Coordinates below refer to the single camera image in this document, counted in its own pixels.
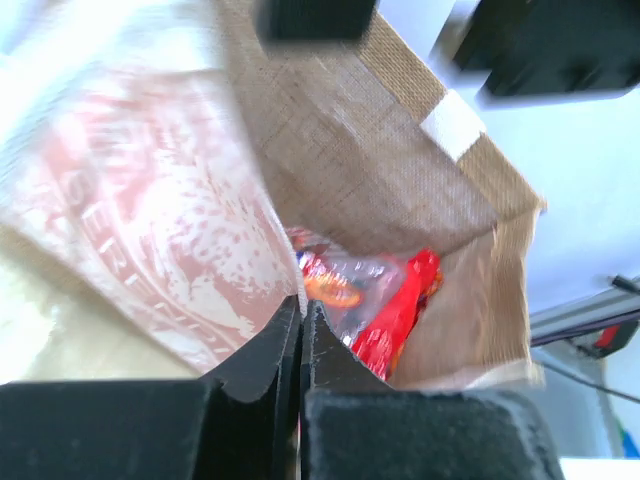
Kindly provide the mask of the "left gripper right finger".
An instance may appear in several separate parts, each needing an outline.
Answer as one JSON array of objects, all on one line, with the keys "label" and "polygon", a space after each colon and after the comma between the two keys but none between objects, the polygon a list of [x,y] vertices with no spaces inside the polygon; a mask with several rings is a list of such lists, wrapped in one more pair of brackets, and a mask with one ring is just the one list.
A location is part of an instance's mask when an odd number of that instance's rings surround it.
[{"label": "left gripper right finger", "polygon": [[302,346],[302,478],[562,478],[550,432],[523,396],[397,391],[338,340],[317,301]]}]

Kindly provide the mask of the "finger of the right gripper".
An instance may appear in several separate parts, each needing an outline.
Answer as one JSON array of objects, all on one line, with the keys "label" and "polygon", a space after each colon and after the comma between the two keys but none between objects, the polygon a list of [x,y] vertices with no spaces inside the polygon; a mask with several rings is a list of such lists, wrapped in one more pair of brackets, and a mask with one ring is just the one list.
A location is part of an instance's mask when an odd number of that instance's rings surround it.
[{"label": "finger of the right gripper", "polygon": [[374,0],[268,0],[256,2],[262,40],[277,43],[359,42],[376,12]]}]

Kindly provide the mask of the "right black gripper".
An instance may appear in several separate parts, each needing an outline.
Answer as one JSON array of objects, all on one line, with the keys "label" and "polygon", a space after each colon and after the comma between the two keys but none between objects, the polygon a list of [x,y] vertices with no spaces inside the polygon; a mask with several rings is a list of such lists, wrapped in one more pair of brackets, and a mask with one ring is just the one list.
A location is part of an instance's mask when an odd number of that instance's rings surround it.
[{"label": "right black gripper", "polygon": [[488,72],[499,99],[626,93],[639,85],[639,4],[482,1],[453,62]]}]

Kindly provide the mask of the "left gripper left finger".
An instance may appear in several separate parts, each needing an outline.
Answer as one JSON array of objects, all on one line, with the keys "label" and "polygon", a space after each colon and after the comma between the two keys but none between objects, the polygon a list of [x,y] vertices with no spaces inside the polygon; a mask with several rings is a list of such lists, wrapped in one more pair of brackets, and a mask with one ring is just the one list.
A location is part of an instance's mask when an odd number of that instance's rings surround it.
[{"label": "left gripper left finger", "polygon": [[301,314],[266,327],[190,380],[10,383],[1,389],[5,479],[286,479]]}]

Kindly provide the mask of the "red snack packet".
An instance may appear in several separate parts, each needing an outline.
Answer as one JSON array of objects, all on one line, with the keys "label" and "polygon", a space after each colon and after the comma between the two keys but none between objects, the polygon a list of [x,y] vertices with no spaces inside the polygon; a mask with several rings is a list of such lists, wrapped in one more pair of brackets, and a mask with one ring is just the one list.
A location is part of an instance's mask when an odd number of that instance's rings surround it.
[{"label": "red snack packet", "polygon": [[353,256],[310,230],[290,228],[287,234],[307,298],[322,303],[340,342],[388,380],[419,315],[443,283],[440,257],[430,249]]}]

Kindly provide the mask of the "brown jute grocery bag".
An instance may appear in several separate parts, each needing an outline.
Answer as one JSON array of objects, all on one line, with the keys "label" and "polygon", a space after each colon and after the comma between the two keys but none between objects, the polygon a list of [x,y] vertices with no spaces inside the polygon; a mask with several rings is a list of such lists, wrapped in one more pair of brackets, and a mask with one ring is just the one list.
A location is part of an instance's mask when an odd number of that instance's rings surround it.
[{"label": "brown jute grocery bag", "polygon": [[381,16],[275,54],[248,1],[18,1],[1,58],[1,379],[192,377],[304,300],[289,236],[435,250],[391,383],[535,381],[543,204]]}]

